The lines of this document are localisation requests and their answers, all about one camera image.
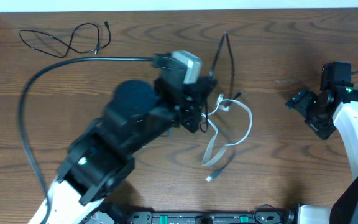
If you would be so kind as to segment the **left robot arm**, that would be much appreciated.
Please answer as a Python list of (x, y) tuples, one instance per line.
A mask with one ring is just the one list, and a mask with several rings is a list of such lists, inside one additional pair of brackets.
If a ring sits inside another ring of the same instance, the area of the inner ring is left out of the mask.
[(122, 82), (102, 116), (70, 144), (47, 194), (51, 203), (43, 202), (30, 222), (81, 223), (92, 215), (134, 170), (133, 153), (170, 128), (199, 129), (201, 110), (216, 84), (208, 77), (180, 88), (163, 78), (153, 85)]

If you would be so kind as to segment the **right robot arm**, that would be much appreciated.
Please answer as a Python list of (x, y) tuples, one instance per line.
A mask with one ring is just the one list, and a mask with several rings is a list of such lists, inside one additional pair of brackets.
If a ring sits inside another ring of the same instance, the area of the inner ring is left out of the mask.
[(358, 223), (358, 88), (351, 82), (354, 74), (349, 63), (327, 63), (322, 67), (319, 94), (304, 88), (286, 103), (320, 139), (339, 131), (352, 174), (350, 186), (332, 207), (300, 205), (295, 223)]

